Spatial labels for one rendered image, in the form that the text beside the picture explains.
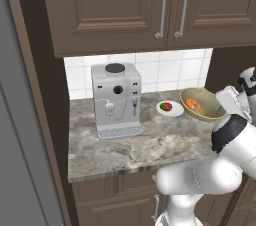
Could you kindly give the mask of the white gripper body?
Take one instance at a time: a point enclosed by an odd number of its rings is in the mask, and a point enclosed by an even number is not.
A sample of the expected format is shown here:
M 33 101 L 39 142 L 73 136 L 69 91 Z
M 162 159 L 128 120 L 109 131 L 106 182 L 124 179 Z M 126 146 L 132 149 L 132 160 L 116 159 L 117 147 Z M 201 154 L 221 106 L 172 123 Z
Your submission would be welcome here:
M 216 99 L 228 114 L 238 114 L 252 121 L 249 102 L 245 92 L 239 93 L 235 87 L 226 86 L 215 93 Z

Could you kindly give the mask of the olive green bowl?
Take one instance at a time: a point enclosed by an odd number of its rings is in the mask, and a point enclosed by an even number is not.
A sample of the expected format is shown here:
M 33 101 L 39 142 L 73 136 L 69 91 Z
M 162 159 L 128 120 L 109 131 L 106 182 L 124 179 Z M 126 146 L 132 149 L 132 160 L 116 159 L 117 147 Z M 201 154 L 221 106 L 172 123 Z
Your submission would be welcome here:
M 199 102 L 202 112 L 191 110 L 186 105 L 186 99 L 192 98 Z M 205 88 L 190 87 L 180 91 L 180 103 L 184 110 L 192 117 L 206 121 L 214 122 L 222 119 L 226 115 L 226 111 L 216 99 L 215 95 Z

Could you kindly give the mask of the orange shrimp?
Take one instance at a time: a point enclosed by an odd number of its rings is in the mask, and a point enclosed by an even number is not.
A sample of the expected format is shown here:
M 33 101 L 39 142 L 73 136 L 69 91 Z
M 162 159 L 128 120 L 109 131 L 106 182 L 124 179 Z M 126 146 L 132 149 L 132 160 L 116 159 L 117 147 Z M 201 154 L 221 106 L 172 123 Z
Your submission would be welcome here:
M 191 109 L 191 110 L 194 110 L 194 111 L 198 111 L 198 112 L 202 112 L 202 108 L 199 104 L 198 101 L 192 99 L 192 98 L 187 98 L 186 99 L 186 105 Z

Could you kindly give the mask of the small white plate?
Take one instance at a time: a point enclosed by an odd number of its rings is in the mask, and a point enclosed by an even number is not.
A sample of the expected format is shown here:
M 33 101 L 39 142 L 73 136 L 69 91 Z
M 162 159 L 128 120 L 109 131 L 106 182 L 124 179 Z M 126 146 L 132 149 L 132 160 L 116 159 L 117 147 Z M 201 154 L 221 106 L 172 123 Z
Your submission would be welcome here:
M 161 108 L 160 108 L 160 104 L 163 103 L 163 102 L 169 102 L 172 104 L 172 110 L 167 112 L 167 111 L 163 111 Z M 157 105 L 156 105 L 156 109 L 157 111 L 164 115 L 164 116 L 168 116 L 168 117 L 178 117 L 178 116 L 181 116 L 183 113 L 184 113 L 184 109 L 182 107 L 182 105 L 178 102 L 175 102 L 175 101 L 169 101 L 169 100 L 165 100 L 165 101 L 161 101 L 159 102 Z

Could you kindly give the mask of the red green mango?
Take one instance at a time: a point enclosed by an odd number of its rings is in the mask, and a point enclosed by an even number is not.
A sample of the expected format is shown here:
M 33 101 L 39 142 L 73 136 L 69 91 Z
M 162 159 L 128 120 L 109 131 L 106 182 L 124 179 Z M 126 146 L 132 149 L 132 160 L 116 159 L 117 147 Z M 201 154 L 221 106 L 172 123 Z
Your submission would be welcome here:
M 172 110 L 172 104 L 169 103 L 169 102 L 163 102 L 160 104 L 160 108 L 163 110 L 163 111 L 171 111 Z

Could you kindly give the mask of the brown angled base cupboard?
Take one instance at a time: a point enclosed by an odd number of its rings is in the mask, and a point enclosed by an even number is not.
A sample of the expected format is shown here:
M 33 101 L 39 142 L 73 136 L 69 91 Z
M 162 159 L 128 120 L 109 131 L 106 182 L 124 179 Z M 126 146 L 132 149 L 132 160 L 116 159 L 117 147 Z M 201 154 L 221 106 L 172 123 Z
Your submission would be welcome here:
M 242 184 L 232 195 L 220 226 L 256 226 L 256 180 L 243 175 Z

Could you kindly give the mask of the grey coffee machine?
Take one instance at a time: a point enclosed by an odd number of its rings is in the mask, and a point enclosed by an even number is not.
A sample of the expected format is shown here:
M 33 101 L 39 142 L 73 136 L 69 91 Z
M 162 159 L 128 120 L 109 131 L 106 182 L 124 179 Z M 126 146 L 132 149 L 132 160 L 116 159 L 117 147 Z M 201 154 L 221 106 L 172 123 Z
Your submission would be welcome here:
M 134 64 L 93 65 L 91 77 L 99 138 L 140 135 L 141 76 Z

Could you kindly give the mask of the brown base cupboard front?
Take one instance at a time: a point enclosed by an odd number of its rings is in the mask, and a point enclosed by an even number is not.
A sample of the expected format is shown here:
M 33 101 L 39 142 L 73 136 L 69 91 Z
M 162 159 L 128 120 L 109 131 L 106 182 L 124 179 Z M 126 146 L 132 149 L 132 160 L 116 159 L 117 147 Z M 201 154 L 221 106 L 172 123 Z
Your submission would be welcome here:
M 152 176 L 155 170 L 117 175 L 72 184 L 79 226 L 154 226 L 168 198 L 159 193 Z

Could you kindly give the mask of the tall brown side panel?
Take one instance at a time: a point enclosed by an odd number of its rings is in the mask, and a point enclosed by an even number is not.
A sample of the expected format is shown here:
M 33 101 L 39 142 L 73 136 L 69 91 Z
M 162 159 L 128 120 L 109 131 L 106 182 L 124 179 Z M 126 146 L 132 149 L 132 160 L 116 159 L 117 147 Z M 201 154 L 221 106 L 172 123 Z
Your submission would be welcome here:
M 69 95 L 64 61 L 54 56 L 45 0 L 9 0 L 65 226 L 79 226 L 68 182 Z

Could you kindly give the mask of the grey fridge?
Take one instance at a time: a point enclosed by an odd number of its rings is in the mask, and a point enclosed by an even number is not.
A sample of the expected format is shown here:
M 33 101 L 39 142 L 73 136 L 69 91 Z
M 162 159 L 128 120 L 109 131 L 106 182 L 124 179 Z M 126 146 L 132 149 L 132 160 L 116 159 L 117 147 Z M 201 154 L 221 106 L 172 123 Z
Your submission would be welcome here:
M 0 0 L 0 226 L 66 226 L 9 0 Z

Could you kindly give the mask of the wide brown wall cupboard door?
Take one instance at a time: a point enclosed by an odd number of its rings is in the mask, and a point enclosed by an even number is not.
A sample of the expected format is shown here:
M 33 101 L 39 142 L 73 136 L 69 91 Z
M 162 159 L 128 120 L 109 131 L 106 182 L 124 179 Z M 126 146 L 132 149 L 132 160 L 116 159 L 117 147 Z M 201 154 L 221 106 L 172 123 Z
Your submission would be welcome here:
M 45 0 L 57 58 L 160 51 L 166 48 L 170 2 L 164 36 L 162 0 Z

